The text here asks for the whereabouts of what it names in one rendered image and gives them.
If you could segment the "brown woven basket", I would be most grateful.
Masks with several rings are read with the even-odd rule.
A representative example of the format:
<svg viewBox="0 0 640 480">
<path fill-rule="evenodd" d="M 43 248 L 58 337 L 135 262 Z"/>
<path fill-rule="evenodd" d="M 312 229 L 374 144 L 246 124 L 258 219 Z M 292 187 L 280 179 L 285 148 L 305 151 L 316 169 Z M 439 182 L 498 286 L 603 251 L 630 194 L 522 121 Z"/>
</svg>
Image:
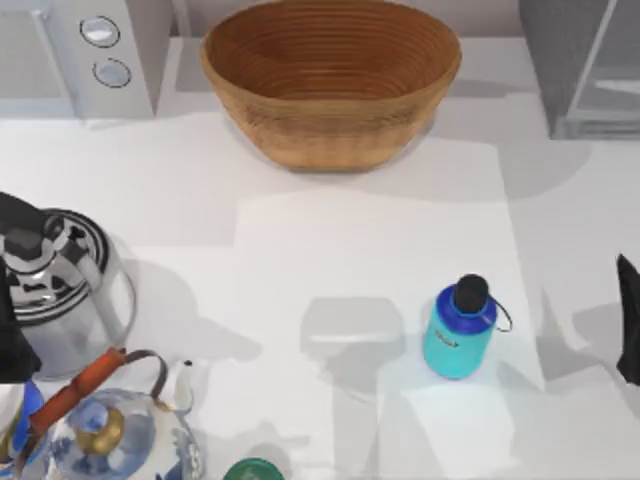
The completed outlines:
<svg viewBox="0 0 640 480">
<path fill-rule="evenodd" d="M 268 160 L 363 171 L 434 119 L 462 49 L 442 20 L 391 0 L 271 0 L 213 26 L 200 61 L 226 113 Z"/>
</svg>

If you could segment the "teal and blue bottle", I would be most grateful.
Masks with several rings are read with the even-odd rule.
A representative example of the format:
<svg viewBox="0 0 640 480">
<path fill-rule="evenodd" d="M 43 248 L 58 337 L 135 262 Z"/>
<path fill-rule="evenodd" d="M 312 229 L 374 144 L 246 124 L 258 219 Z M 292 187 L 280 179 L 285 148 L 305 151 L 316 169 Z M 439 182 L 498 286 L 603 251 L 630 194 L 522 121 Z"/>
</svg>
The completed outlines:
<svg viewBox="0 0 640 480">
<path fill-rule="evenodd" d="M 423 337 L 423 358 L 435 374 L 464 379 L 482 365 L 493 333 L 512 329 L 511 315 L 490 293 L 487 280 L 468 273 L 436 296 Z"/>
</svg>

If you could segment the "green round lid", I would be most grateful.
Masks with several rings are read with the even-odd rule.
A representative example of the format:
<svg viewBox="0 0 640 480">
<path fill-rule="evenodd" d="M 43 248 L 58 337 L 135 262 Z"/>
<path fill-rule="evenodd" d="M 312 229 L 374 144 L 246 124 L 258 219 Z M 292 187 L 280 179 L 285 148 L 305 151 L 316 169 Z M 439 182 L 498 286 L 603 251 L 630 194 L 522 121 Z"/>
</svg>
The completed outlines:
<svg viewBox="0 0 640 480">
<path fill-rule="evenodd" d="M 234 463 L 222 480 L 285 480 L 279 468 L 270 461 L 248 457 Z"/>
</svg>

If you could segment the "silver metal kettle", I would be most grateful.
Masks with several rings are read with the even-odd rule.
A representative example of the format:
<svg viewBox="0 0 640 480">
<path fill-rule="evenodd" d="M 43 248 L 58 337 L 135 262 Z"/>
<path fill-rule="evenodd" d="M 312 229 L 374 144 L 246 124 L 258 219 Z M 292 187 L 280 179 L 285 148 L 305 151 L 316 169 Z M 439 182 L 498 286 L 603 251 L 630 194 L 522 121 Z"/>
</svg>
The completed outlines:
<svg viewBox="0 0 640 480">
<path fill-rule="evenodd" d="M 93 219 L 0 192 L 0 259 L 18 324 L 41 361 L 35 379 L 68 378 L 124 346 L 136 292 Z"/>
</svg>

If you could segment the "small microwave knob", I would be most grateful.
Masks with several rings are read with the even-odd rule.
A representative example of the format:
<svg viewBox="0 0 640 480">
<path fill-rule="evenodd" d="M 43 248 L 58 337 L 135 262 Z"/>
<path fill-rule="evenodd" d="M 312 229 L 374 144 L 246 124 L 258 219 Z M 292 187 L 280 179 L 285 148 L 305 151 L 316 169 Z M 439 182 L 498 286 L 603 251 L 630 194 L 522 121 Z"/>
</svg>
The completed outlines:
<svg viewBox="0 0 640 480">
<path fill-rule="evenodd" d="M 124 88 L 132 80 L 130 68 L 115 58 L 107 58 L 103 61 L 95 62 L 92 67 L 92 73 L 98 83 L 111 89 Z"/>
</svg>

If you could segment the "blue and white teapot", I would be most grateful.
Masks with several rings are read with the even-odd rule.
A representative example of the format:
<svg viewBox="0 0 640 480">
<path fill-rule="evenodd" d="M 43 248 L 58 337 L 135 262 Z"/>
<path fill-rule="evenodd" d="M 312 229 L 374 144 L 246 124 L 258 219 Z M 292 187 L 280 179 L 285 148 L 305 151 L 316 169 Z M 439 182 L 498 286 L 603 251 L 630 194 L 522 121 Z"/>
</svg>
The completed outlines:
<svg viewBox="0 0 640 480">
<path fill-rule="evenodd" d="M 159 362 L 149 390 L 105 387 L 118 369 L 148 358 Z M 168 366 L 150 349 L 108 349 L 29 415 L 11 480 L 206 480 L 187 421 L 193 367 Z"/>
</svg>

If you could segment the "large microwave knob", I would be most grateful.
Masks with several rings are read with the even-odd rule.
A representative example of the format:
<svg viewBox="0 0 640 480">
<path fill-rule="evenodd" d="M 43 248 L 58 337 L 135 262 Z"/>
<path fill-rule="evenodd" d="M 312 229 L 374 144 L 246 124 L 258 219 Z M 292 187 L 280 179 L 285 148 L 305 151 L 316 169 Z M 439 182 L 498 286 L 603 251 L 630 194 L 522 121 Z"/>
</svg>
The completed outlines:
<svg viewBox="0 0 640 480">
<path fill-rule="evenodd" d="M 81 37 L 91 46 L 111 48 L 121 37 L 118 25 L 106 16 L 85 18 L 79 23 Z"/>
</svg>

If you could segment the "black right gripper tip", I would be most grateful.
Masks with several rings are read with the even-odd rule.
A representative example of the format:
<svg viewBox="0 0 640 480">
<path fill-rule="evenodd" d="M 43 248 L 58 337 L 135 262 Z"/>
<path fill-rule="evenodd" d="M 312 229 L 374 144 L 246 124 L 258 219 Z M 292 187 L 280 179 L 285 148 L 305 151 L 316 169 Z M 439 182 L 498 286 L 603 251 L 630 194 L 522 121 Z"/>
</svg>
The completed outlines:
<svg viewBox="0 0 640 480">
<path fill-rule="evenodd" d="M 640 272 L 623 255 L 616 259 L 622 307 L 622 350 L 617 370 L 628 384 L 640 387 Z"/>
</svg>

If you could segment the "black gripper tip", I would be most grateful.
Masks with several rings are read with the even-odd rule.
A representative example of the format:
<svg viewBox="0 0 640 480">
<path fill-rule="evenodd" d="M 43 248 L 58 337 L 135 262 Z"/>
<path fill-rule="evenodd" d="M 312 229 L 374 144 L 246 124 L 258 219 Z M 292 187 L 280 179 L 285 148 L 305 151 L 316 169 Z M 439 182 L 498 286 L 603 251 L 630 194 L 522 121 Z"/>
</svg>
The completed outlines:
<svg viewBox="0 0 640 480">
<path fill-rule="evenodd" d="M 0 384 L 24 383 L 41 366 L 16 319 L 6 270 L 0 266 Z"/>
<path fill-rule="evenodd" d="M 617 370 L 628 384 L 640 387 L 640 272 L 623 255 L 616 259 L 622 307 L 622 350 Z"/>
</svg>

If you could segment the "pale microwave oven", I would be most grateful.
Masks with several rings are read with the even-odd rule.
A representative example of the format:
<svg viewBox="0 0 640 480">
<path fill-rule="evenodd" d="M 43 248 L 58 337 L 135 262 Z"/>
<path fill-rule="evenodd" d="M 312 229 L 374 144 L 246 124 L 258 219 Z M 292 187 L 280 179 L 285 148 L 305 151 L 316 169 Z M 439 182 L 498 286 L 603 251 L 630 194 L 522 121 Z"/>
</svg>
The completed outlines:
<svg viewBox="0 0 640 480">
<path fill-rule="evenodd" d="M 106 16 L 121 37 L 97 48 L 80 35 Z M 156 114 L 174 26 L 173 0 L 0 0 L 0 119 L 147 119 Z M 98 83 L 95 62 L 131 70 L 124 88 Z"/>
</svg>

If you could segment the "blue and white cup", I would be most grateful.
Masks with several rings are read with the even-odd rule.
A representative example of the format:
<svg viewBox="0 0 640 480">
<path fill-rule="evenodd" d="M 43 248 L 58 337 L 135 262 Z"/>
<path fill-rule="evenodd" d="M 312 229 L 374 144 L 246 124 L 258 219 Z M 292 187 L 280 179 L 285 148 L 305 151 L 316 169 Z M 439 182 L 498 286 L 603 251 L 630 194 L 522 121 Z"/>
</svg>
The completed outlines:
<svg viewBox="0 0 640 480">
<path fill-rule="evenodd" d="M 29 417 L 44 404 L 32 380 L 22 384 L 0 384 L 0 476 L 17 458 L 27 442 Z"/>
</svg>

